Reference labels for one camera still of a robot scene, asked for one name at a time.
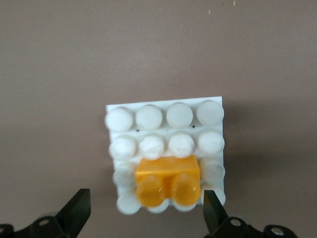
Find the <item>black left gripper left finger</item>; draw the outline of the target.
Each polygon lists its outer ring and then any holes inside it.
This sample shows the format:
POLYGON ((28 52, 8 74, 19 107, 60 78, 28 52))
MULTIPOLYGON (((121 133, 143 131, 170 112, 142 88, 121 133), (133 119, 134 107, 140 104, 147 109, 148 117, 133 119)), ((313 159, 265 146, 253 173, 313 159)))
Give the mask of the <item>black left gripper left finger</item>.
POLYGON ((82 188, 54 216, 44 216, 16 231, 0 224, 0 238, 77 238, 91 215, 91 193, 82 188))

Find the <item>yellow two-stud block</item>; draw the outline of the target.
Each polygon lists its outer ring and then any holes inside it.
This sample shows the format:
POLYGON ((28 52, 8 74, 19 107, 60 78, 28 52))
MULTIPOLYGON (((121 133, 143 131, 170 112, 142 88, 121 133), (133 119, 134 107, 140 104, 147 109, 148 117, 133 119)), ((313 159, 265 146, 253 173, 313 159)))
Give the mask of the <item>yellow two-stud block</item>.
POLYGON ((146 207, 158 207, 166 199, 180 206, 192 206, 201 196, 200 169, 195 155, 142 158, 134 177, 136 196, 146 207))

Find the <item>white studded base plate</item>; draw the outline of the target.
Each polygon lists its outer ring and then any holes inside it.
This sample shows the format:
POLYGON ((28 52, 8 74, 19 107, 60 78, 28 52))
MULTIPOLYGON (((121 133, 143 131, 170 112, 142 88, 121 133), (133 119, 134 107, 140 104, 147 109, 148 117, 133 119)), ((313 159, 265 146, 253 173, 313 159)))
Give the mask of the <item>white studded base plate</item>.
POLYGON ((145 208, 161 213, 169 206, 181 212, 204 201, 204 191, 213 190, 221 204, 224 193, 221 97, 139 102, 106 106, 109 132, 108 152, 113 161, 113 183, 118 210, 132 215, 145 208), (192 206, 180 206, 166 199, 158 207, 146 207, 136 196, 134 173, 142 158, 186 158, 195 155, 200 169, 201 196, 192 206))

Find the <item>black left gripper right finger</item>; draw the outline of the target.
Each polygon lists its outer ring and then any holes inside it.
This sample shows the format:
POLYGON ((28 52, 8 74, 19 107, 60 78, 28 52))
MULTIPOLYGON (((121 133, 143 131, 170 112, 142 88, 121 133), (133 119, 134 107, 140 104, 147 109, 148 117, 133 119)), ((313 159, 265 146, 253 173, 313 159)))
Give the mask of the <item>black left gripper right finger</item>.
POLYGON ((267 225, 262 231, 238 217, 230 217, 213 190, 204 191, 204 220, 209 234, 204 238, 297 238, 287 227, 267 225))

